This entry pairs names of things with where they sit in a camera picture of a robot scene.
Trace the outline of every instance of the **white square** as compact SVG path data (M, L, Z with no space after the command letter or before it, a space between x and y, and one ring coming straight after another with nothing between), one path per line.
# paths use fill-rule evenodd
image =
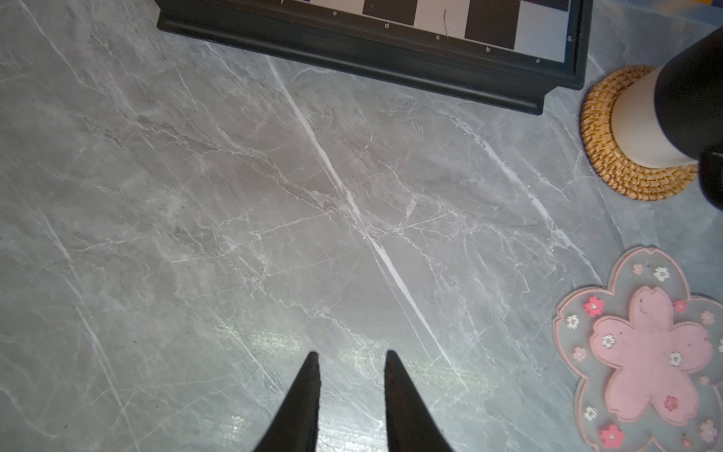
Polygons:
M568 19L567 11L521 1L515 52L564 62Z
M414 27L464 39L468 13L469 0L418 0Z
M311 0L310 3L354 14L361 14L364 11L364 0Z

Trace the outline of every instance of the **round coaster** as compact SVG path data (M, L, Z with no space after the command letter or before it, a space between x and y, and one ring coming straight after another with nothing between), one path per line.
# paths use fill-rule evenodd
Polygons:
M629 159L612 136L612 106L636 80L655 69L627 66L605 77L588 93L581 115L585 149L595 171L616 192L634 200L659 201L680 193L698 175L698 165L647 168Z

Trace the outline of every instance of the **pink flower-shaped mat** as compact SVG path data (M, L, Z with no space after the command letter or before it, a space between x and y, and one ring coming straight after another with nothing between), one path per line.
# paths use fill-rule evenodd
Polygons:
M625 253L606 289L560 303L553 328L560 356L582 377L575 416L595 451L718 450L723 306L692 296L670 256Z

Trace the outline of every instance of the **gray marble floor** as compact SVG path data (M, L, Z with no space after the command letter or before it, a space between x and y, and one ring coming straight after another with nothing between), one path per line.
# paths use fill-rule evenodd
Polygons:
M299 365L320 451L384 451L396 349L451 445L580 451L551 319L623 250L723 298L723 214L619 196L542 116L0 0L0 448L249 451ZM588 86L710 27L598 1Z

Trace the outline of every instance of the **red flower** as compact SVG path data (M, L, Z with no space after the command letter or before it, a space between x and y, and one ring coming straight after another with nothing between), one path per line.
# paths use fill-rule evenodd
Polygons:
M678 300L673 304L673 309L681 313L685 312L686 307L688 307L688 303L683 300Z
M605 307L605 302L602 301L600 298L596 296L590 297L590 301L585 303L585 311L590 314L590 317L595 317L596 315L602 314L602 311Z
M607 430L600 432L600 438L605 447L617 449L623 445L625 434L617 428L617 425L610 424L607 426Z
M673 396L668 396L668 397L665 399L665 403L663 404L663 406L664 406L669 412L671 412L671 411L673 411L674 409L677 408L677 399L676 399L675 397L673 397Z

